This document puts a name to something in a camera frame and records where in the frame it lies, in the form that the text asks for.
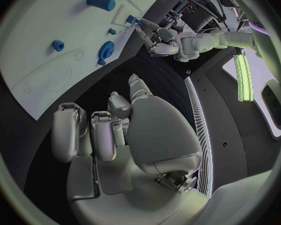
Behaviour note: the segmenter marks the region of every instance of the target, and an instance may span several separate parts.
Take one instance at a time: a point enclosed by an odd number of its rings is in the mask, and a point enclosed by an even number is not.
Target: dark floor
[[[128,79],[135,73],[144,80],[154,95],[176,107],[195,129],[184,80],[166,61],[163,58],[151,58],[141,49],[135,57],[110,72],[75,102],[90,116],[95,111],[107,109],[108,98],[113,91],[129,100]],[[76,225],[78,222],[66,197],[70,164],[59,163],[54,159],[50,136],[50,133],[46,136],[32,161],[24,192],[36,206],[59,224]]]

